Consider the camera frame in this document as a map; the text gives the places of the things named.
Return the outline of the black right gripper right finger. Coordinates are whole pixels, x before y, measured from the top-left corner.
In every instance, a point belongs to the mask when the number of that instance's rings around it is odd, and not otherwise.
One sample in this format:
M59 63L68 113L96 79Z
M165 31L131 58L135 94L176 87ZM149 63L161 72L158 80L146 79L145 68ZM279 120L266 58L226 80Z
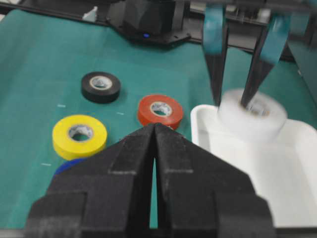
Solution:
M158 224L171 238L273 238L250 177L160 123L155 125Z

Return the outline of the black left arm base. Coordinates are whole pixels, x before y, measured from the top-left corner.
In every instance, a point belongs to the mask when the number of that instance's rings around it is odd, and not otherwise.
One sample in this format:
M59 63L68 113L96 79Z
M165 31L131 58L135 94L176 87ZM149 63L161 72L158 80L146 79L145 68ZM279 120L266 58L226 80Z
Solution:
M202 42L204 14L189 0L118 0L109 7L107 23L133 42L171 46Z

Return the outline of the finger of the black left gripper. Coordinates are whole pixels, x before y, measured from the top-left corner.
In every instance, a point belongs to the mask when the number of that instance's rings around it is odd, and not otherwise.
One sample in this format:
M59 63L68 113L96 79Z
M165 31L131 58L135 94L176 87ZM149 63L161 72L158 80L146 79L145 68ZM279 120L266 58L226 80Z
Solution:
M275 14L266 28L262 29L255 45L251 66L241 98L247 107L260 85L279 62L290 32L291 17Z
M214 104L220 105L227 53L228 27L224 7L207 4L203 24L203 51Z

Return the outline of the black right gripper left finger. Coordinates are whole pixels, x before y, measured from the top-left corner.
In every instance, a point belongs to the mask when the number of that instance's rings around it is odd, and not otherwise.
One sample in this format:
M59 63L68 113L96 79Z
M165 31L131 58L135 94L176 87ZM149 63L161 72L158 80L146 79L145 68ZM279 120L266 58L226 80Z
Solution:
M31 207L25 236L141 236L150 224L154 133L149 124L55 175Z

